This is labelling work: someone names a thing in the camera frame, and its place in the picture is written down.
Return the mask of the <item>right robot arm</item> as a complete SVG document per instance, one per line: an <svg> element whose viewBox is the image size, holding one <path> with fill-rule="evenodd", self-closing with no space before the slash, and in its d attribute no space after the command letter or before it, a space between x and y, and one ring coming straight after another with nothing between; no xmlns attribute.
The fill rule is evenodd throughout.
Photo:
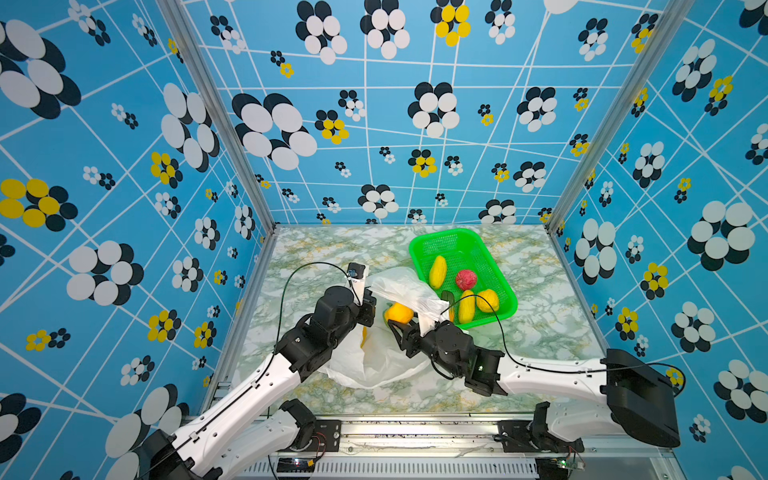
<svg viewBox="0 0 768 480"><path fill-rule="evenodd" d="M451 322L427 333L415 321L387 325L407 357L425 355L439 375L463 380L478 395L567 398L565 404L536 406L528 435L540 450L574 446L583 436L617 433L656 447L681 444L671 380L624 350L609 349L604 357L589 360L530 359L480 347Z"/></svg>

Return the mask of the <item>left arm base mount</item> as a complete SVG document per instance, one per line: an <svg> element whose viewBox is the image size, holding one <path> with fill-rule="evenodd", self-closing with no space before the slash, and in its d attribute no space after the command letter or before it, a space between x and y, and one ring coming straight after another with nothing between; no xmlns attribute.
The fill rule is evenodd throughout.
<svg viewBox="0 0 768 480"><path fill-rule="evenodd" d="M282 452L337 452L341 433L341 420L321 418L309 427L303 427L294 443L282 449Z"/></svg>

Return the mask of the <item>white plastic bag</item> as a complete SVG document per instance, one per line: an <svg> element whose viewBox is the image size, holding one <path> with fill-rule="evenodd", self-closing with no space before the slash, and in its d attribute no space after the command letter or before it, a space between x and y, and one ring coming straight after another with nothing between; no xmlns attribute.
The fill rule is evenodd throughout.
<svg viewBox="0 0 768 480"><path fill-rule="evenodd" d="M426 355L409 358L399 348L384 313L397 303L412 310L420 338L447 318L448 303L409 267L375 273L367 278L367 286L377 300L373 325L355 328L319 371L344 387L371 390L409 379L429 366Z"/></svg>

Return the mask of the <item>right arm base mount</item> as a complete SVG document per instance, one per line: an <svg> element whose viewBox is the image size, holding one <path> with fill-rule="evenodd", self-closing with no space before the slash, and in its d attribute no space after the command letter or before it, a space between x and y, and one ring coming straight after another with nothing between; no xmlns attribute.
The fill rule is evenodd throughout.
<svg viewBox="0 0 768 480"><path fill-rule="evenodd" d="M493 439L502 445L506 453L583 453L583 441L561 440L552 435L544 425L534 421L503 420L497 423L498 432Z"/></svg>

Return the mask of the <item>pink toy fruit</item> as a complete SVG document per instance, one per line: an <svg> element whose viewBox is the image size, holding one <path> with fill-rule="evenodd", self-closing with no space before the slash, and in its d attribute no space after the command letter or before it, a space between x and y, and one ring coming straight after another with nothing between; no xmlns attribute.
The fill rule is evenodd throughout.
<svg viewBox="0 0 768 480"><path fill-rule="evenodd" d="M477 274L470 269L459 271L455 276L455 284L462 291L472 290L478 283Z"/></svg>

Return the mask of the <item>orange yellow toy fruit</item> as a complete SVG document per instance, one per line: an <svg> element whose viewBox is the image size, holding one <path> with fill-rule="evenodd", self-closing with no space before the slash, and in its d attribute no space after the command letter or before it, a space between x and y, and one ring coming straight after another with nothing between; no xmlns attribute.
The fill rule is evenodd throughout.
<svg viewBox="0 0 768 480"><path fill-rule="evenodd" d="M408 324L414 318L414 311L400 303L394 303L384 313L387 322Z"/></svg>

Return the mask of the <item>wrinkled yellow toy fruit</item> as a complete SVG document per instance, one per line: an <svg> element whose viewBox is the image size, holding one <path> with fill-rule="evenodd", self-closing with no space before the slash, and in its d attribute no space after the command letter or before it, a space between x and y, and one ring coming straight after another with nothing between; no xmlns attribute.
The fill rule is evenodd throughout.
<svg viewBox="0 0 768 480"><path fill-rule="evenodd" d="M498 294L492 289L486 289L476 294L476 307L484 313L497 313L500 307Z"/></svg>

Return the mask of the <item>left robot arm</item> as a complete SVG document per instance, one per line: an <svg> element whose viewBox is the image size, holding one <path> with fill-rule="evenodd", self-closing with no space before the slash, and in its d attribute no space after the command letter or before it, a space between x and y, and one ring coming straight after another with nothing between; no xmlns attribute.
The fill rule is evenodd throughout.
<svg viewBox="0 0 768 480"><path fill-rule="evenodd" d="M376 303L367 287L326 289L250 377L172 434L145 439L134 478L232 479L298 438L310 438L315 417L299 400L284 403L264 422L258 418L325 365L357 326L371 326Z"/></svg>

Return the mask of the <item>long yellow toy mango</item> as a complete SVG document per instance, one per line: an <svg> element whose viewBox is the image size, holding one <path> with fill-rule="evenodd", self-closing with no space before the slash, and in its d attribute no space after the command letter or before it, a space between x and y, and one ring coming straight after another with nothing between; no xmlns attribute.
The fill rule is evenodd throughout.
<svg viewBox="0 0 768 480"><path fill-rule="evenodd" d="M447 261L442 255L438 255L430 268L428 283L432 289L439 290L447 276Z"/></svg>

